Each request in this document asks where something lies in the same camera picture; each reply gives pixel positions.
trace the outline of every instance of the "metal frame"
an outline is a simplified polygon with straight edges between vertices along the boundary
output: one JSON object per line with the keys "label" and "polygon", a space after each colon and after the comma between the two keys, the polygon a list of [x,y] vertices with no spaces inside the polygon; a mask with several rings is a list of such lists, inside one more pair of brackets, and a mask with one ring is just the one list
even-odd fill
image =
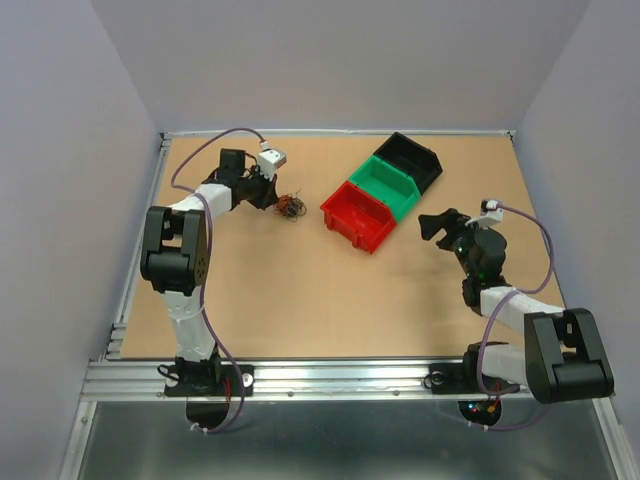
{"label": "metal frame", "polygon": [[[392,130],[262,130],[269,135],[389,135]],[[172,138],[208,136],[220,131],[176,132],[166,134],[162,143],[147,207],[157,197],[166,166]],[[514,131],[403,131],[413,135],[499,135],[513,138]],[[137,284],[137,264],[140,257],[143,229],[138,234],[136,250],[122,298],[113,322],[111,338],[101,361],[87,368],[80,404],[60,474],[61,480],[75,480],[80,474],[82,459],[89,440],[98,402],[122,401],[182,401],[164,396],[164,379],[156,368],[158,361],[119,361],[131,298]],[[397,400],[434,401],[483,399],[484,395],[434,396],[423,385],[423,379],[433,362],[460,362],[460,359],[398,358],[398,359],[325,359],[325,360],[245,360],[256,367],[254,394],[247,401],[336,401],[336,400]],[[514,397],[529,398],[525,390]],[[190,401],[218,401],[217,398],[190,398]],[[620,479],[640,479],[624,430],[617,421],[611,401],[593,401],[616,473]]]}

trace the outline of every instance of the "plastic bin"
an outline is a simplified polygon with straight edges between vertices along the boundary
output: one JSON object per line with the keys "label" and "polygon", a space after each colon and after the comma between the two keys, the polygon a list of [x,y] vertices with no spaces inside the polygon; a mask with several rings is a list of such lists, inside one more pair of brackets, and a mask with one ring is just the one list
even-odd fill
{"label": "plastic bin", "polygon": [[442,173],[438,156],[401,133],[394,133],[374,155],[413,178],[420,195]]}
{"label": "plastic bin", "polygon": [[345,182],[320,209],[324,223],[351,240],[355,248],[373,253],[397,222],[386,205],[355,185]]}
{"label": "plastic bin", "polygon": [[420,200],[420,191],[409,175],[375,156],[356,170],[349,181],[387,205],[398,223]]}

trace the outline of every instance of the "tan tabletop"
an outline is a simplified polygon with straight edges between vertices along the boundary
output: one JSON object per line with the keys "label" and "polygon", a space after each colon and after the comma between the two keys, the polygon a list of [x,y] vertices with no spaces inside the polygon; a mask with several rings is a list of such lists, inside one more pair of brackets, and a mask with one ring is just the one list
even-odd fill
{"label": "tan tabletop", "polygon": [[[371,357],[461,355],[486,321],[462,300],[464,277],[454,255],[420,237],[418,215],[449,207],[476,215],[483,198],[533,213],[511,142],[504,137],[413,137],[437,153],[443,174],[369,255],[323,223],[320,204],[384,141],[383,137],[273,137],[288,163],[277,193],[300,190],[308,214],[297,222],[240,205],[214,222],[206,306],[225,345],[238,357]],[[205,139],[174,140],[156,204],[184,193],[169,186],[177,165]],[[183,171],[196,187],[217,165],[221,147],[255,153],[257,141],[214,143]],[[536,286],[548,265],[539,230],[512,214],[497,227],[507,238],[507,280]],[[539,298],[561,305],[554,281]],[[121,355],[170,358],[175,340],[164,303],[138,281]],[[496,324],[492,339],[522,345]]]}

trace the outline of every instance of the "robotic arm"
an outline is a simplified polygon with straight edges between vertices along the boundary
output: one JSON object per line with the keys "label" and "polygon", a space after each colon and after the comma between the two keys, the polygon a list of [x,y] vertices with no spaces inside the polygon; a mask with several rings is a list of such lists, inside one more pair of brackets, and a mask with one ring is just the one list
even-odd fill
{"label": "robotic arm", "polygon": [[[490,228],[502,217],[503,210],[496,200],[483,201],[481,214],[474,218],[455,209],[419,217],[424,240],[445,231],[436,245],[455,254],[466,274],[462,281],[464,301],[484,317],[490,317],[515,290],[502,275],[507,241]],[[595,319],[588,310],[565,310],[519,293],[507,300],[496,320],[524,335],[525,348],[488,343],[482,361],[483,376],[527,386],[543,404],[612,395],[613,374]],[[449,372],[447,378],[441,378],[440,386],[444,388],[434,384],[434,393],[478,391],[478,352],[479,344],[470,345],[462,371]]]}
{"label": "robotic arm", "polygon": [[[278,201],[276,170],[286,155],[267,148],[247,169],[244,150],[222,149],[220,165],[196,189],[204,197],[212,221],[248,201],[264,210]],[[174,240],[181,239],[180,245]],[[203,317],[202,288],[209,270],[204,206],[191,194],[168,207],[147,211],[142,240],[140,272],[162,295],[176,335],[175,365],[163,374],[165,394],[213,394],[221,379],[218,346]]]}

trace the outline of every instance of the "white wall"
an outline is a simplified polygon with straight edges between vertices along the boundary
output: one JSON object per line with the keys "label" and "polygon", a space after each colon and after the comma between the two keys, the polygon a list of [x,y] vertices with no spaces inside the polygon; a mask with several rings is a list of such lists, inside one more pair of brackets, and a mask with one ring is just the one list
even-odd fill
{"label": "white wall", "polygon": [[162,131],[515,128],[588,0],[92,0]]}
{"label": "white wall", "polygon": [[4,2],[0,62],[0,478],[51,480],[158,136],[87,0]]}
{"label": "white wall", "polygon": [[598,318],[637,458],[639,18],[638,0],[593,0],[516,135],[536,212],[557,244],[567,303]]}

